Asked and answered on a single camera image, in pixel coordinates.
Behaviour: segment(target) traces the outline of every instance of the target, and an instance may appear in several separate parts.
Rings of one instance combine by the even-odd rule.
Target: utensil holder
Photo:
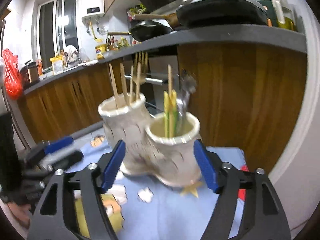
[[[181,136],[164,137],[164,113],[157,114],[146,126],[153,148],[149,155],[150,166],[163,184],[185,187],[199,180],[201,172],[193,152],[194,141],[201,138],[199,131],[200,122],[191,113],[186,114]]]
[[[146,98],[140,94],[140,99],[130,107],[126,105],[124,95],[119,95],[120,107],[116,107],[115,97],[103,101],[98,112],[103,119],[106,139],[113,148],[118,140],[123,140],[126,153],[120,170],[127,175],[146,173],[146,159],[148,159],[148,144],[145,127],[151,121],[151,116],[145,107]]]

